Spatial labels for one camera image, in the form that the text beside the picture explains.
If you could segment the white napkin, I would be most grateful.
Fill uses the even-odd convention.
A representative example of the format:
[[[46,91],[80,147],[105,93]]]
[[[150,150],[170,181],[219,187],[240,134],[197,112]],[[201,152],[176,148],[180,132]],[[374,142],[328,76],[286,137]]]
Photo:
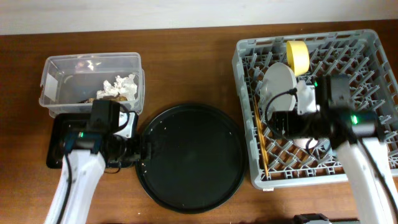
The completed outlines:
[[[127,77],[121,78],[119,75],[116,76],[116,81],[111,84],[105,80],[103,82],[103,90],[96,92],[96,99],[100,100],[106,97],[124,97],[127,101],[135,100],[138,85],[134,81],[137,77],[136,74],[131,73]]]

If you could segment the black rectangular tray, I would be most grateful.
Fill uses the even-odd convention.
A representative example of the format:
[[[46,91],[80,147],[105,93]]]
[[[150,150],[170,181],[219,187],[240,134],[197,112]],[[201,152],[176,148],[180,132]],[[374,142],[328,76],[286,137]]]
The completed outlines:
[[[94,155],[101,154],[107,168],[121,169],[133,165],[135,161],[110,164],[106,162],[105,140],[114,133],[102,135],[88,131],[86,125],[89,119],[89,113],[64,113],[56,116],[47,153],[47,167],[61,168],[63,156],[77,150],[87,150]]]

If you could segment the round black tray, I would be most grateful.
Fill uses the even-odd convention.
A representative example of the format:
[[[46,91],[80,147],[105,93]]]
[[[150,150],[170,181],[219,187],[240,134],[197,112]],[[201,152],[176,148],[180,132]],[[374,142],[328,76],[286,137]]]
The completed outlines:
[[[242,131],[224,112],[182,104],[157,115],[141,132],[152,158],[136,162],[143,189],[160,206],[196,214],[228,201],[243,182],[248,150]]]

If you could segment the grey dishwasher rack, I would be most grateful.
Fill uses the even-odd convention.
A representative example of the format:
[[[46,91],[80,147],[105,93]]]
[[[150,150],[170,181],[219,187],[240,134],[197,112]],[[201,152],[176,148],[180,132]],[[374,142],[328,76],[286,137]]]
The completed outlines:
[[[306,84],[320,75],[345,74],[359,110],[375,111],[381,121],[392,175],[397,175],[397,82],[378,34],[370,29],[318,34],[244,39],[236,44],[232,59],[236,91],[241,104],[249,153],[252,185],[268,191],[285,187],[331,184],[347,180],[327,139],[311,149],[293,140],[274,139],[259,106],[267,69],[287,63],[286,43],[304,41],[310,67],[299,76]]]

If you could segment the grey plate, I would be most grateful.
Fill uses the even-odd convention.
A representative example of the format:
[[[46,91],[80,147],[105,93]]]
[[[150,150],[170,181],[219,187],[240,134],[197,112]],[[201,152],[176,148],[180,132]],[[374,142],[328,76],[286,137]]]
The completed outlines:
[[[284,63],[277,62],[271,65],[262,80],[260,89],[259,106],[265,111],[270,100],[279,93],[289,91],[297,85],[293,71]],[[293,95],[283,95],[276,98],[270,105],[268,112],[273,111],[292,111],[296,104]]]

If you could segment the clear plastic bin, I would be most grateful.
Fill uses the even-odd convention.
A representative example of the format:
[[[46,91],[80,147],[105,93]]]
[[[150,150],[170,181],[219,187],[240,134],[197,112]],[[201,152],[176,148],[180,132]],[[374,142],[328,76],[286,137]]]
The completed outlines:
[[[40,86],[40,106],[51,117],[62,113],[90,113],[90,99],[110,86],[124,82],[132,94],[121,103],[141,114],[144,109],[145,76],[136,52],[52,56],[45,61]]]

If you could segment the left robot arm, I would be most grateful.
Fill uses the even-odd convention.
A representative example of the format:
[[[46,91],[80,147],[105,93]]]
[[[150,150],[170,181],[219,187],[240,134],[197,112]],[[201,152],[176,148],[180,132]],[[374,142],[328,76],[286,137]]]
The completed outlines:
[[[60,169],[46,223],[85,223],[103,174],[150,158],[136,134],[138,115],[122,103],[95,100],[89,113],[55,117],[46,165]]]

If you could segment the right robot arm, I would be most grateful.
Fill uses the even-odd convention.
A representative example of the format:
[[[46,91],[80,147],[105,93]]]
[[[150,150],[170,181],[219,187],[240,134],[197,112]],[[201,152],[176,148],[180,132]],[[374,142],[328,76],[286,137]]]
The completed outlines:
[[[343,166],[361,223],[397,223],[397,188],[377,114],[354,108],[346,75],[315,79],[314,112],[276,111],[266,117],[275,138],[327,138]]]

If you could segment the pink cup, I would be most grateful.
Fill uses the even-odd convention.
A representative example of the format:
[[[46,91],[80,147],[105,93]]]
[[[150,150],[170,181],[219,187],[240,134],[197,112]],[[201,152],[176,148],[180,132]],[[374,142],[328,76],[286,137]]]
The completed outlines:
[[[293,142],[297,147],[302,149],[311,149],[318,144],[318,140],[313,138],[294,139]]]

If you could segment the yellow bowl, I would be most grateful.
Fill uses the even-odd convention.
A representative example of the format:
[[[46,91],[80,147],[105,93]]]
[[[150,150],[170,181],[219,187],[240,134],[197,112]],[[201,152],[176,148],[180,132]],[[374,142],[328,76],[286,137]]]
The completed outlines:
[[[308,72],[310,67],[310,57],[307,45],[304,41],[287,41],[286,56],[287,63],[296,77]]]

